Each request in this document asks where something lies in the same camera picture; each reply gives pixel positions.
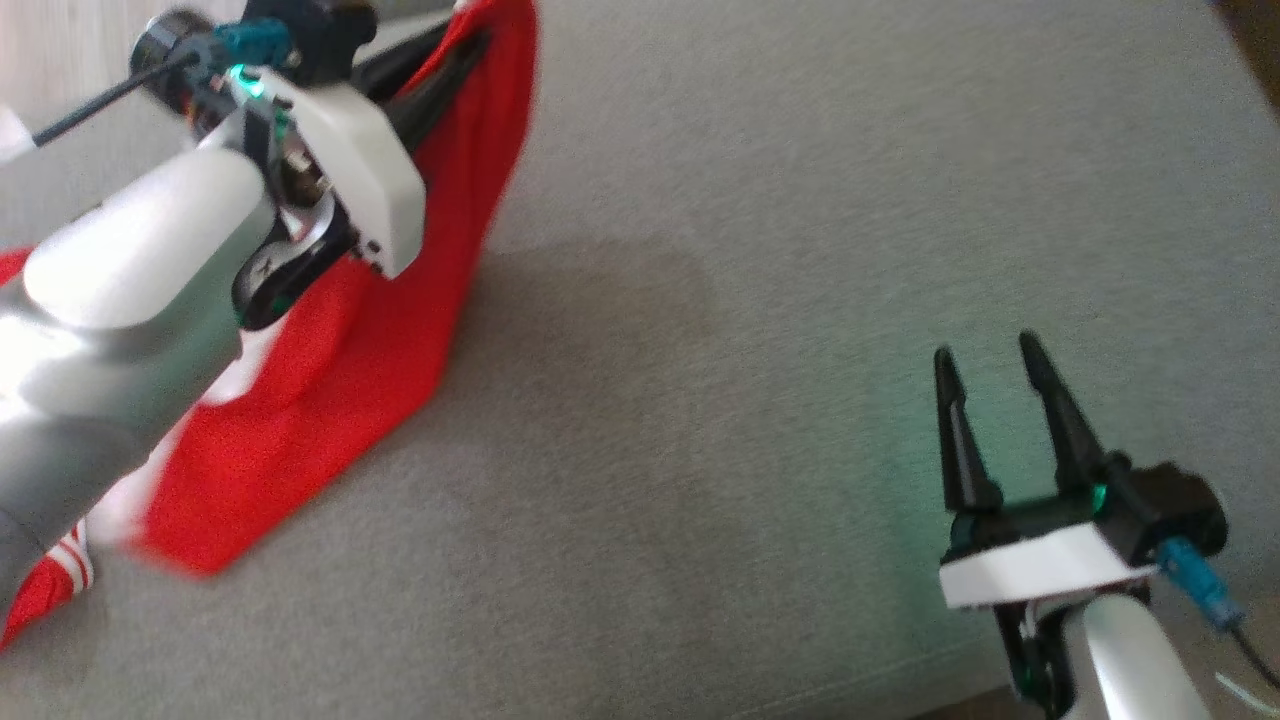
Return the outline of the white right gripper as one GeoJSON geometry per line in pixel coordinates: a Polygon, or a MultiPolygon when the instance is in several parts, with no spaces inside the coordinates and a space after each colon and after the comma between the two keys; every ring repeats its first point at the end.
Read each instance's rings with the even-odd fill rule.
{"type": "Polygon", "coordinates": [[[1094,523],[1105,498],[1094,487],[1132,471],[1132,459],[1103,448],[1036,332],[1023,331],[1019,347],[1044,410],[1057,496],[1015,503],[1004,503],[987,473],[950,347],[934,351],[943,503],[954,516],[938,579],[950,609],[1044,600],[1156,571],[1151,562],[1128,564],[1094,523]]]}

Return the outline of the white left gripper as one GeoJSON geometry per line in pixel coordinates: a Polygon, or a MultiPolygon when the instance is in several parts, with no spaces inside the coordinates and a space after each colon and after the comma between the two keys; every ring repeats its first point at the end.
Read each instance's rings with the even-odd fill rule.
{"type": "Polygon", "coordinates": [[[266,67],[220,76],[219,91],[236,104],[221,132],[262,172],[275,213],[232,284],[242,328],[279,322],[346,258],[387,279],[419,259],[426,186],[410,152],[443,119],[490,41],[470,35],[447,47],[425,79],[412,79],[447,32],[448,24],[433,26],[357,63],[361,94],[347,83],[300,88],[266,67]],[[387,115],[367,97],[385,102],[387,115]]]}

